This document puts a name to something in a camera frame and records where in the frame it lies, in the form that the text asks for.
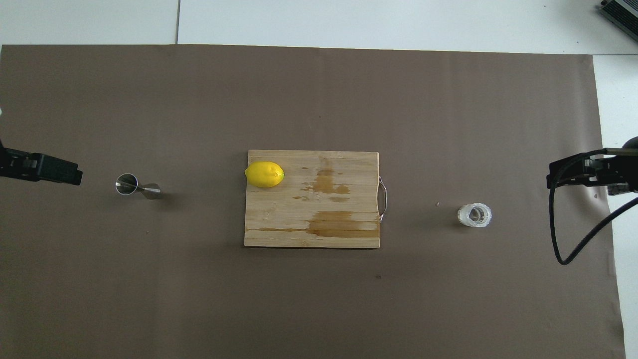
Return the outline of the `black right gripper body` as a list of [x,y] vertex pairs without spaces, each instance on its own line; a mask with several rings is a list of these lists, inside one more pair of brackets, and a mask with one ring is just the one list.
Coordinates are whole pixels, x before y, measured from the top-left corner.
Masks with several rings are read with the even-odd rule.
[[629,139],[621,148],[607,148],[604,161],[608,164],[608,195],[615,196],[638,191],[638,138]]

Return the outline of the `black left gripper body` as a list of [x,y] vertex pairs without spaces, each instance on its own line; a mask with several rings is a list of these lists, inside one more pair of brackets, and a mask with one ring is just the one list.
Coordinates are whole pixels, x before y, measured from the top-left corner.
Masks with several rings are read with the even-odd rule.
[[22,179],[23,152],[7,149],[0,142],[0,177]]

